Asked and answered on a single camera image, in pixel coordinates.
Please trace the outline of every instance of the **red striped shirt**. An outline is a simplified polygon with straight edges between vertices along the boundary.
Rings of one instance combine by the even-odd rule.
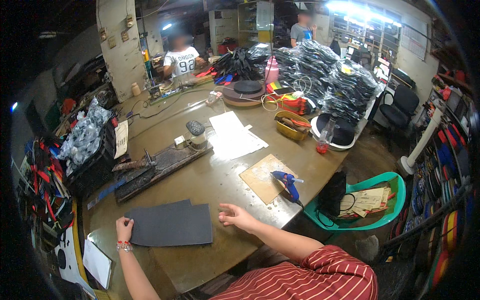
[[[210,300],[376,300],[377,293],[370,266],[329,245],[305,257],[301,267],[283,262],[250,271]]]

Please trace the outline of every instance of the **green plastic chair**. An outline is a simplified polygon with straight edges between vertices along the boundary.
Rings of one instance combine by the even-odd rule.
[[[303,213],[306,214],[307,217],[309,217],[313,222],[315,222],[315,224],[317,224],[321,228],[323,228],[325,230],[329,230],[329,231],[370,230],[370,229],[379,228],[379,227],[381,227],[383,225],[386,225],[386,224],[390,223],[391,221],[393,221],[393,219],[395,219],[398,216],[398,214],[400,214],[400,211],[403,208],[403,204],[405,203],[405,197],[406,197],[407,192],[406,192],[406,189],[405,189],[405,182],[403,181],[402,177],[395,172],[385,172],[383,174],[377,175],[375,177],[372,177],[372,178],[367,179],[365,181],[359,182],[357,184],[351,184],[350,185],[350,184],[347,183],[347,191],[346,191],[346,193],[349,193],[349,192],[356,192],[356,191],[360,191],[360,190],[365,190],[365,189],[367,189],[369,187],[372,187],[375,184],[378,184],[382,181],[389,181],[391,189],[392,189],[391,193],[396,192],[396,195],[392,199],[388,200],[389,203],[392,203],[393,201],[395,201],[395,198],[396,198],[396,202],[395,202],[393,212],[389,212],[389,211],[391,211],[391,209],[389,207],[387,209],[387,211],[385,212],[385,215],[380,220],[376,221],[373,224],[365,225],[365,226],[361,226],[361,227],[355,227],[355,228],[340,228],[339,225],[336,224],[336,223],[333,223],[333,226],[331,226],[331,227],[327,227],[327,226],[323,225],[317,219],[317,214],[315,212],[316,203],[317,203],[316,200],[317,200],[318,196],[316,196],[312,201],[310,201],[310,203],[308,203],[308,205],[305,207]],[[330,221],[327,217],[325,217],[321,213],[319,214],[319,218],[323,223],[325,223],[327,225],[332,224],[332,221]],[[358,221],[358,219],[354,219],[353,221],[352,220],[341,220],[341,221],[337,221],[337,223],[340,223],[340,225],[347,225],[348,226],[348,225],[353,224],[355,221]]]

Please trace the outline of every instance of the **black foam sheet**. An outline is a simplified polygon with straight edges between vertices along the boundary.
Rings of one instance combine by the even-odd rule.
[[[149,246],[208,244],[213,241],[208,204],[191,205],[190,200],[130,211],[135,220],[131,243]]]
[[[166,204],[162,204],[162,205],[157,205],[157,206],[153,206],[153,207],[134,207],[132,208],[130,211],[126,212],[124,214],[124,216],[126,218],[131,218],[130,215],[132,212],[135,212],[136,214],[141,212],[141,211],[148,211],[148,210],[162,210],[162,209],[175,209],[175,208],[181,208],[181,207],[189,207],[191,206],[192,203],[190,201],[190,199],[185,199],[185,200],[181,200],[181,201],[177,201],[177,202],[172,202],[172,203],[166,203]]]

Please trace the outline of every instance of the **table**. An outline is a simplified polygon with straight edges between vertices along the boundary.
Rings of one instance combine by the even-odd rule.
[[[135,119],[129,127],[128,152],[132,159],[143,156],[143,149],[156,153],[173,143],[173,139],[184,134],[185,124],[190,120],[207,123],[208,118],[223,113],[222,102],[211,108],[196,106],[188,111],[157,124],[168,114],[205,99],[213,84],[202,87],[205,91],[189,93],[182,96],[172,107],[158,116],[149,119]],[[132,109],[135,102],[146,100],[146,91],[133,97],[120,106],[122,115]],[[162,101],[168,105],[175,97]],[[134,113],[143,116],[152,115],[162,107],[143,108],[135,106]],[[113,193],[104,198],[90,211],[86,204],[105,189],[105,185],[96,191],[90,199],[83,202],[83,227],[85,236],[91,239],[101,251],[112,259],[112,278],[108,294],[112,299],[129,299],[129,293],[123,279],[120,261],[115,249],[115,220],[133,207],[149,207],[190,198],[193,205],[210,204],[213,223],[214,242],[202,246],[134,248],[135,256],[144,269],[150,282],[162,299],[175,293],[182,293],[195,288],[235,266],[259,246],[262,245],[255,236],[236,227],[224,227],[218,222],[219,203],[233,203],[245,208],[254,217],[278,228],[288,223],[300,207],[277,197],[273,204],[265,205],[255,193],[249,190],[239,174],[259,160],[273,154],[287,167],[298,174],[305,183],[297,184],[300,200],[306,205],[328,182],[341,165],[348,152],[328,151],[324,155],[316,152],[316,142],[311,137],[295,142],[276,131],[274,112],[268,112],[261,106],[256,108],[232,108],[243,125],[252,125],[251,132],[269,144],[249,155],[228,160],[225,153],[215,151],[193,161],[191,164],[169,175],[159,183],[143,191],[125,203],[117,204]]]

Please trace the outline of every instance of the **beaded bracelet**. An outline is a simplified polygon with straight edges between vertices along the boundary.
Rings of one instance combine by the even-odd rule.
[[[117,242],[117,252],[120,251],[120,249],[124,249],[125,252],[129,252],[133,250],[133,247],[129,242],[119,240]]]

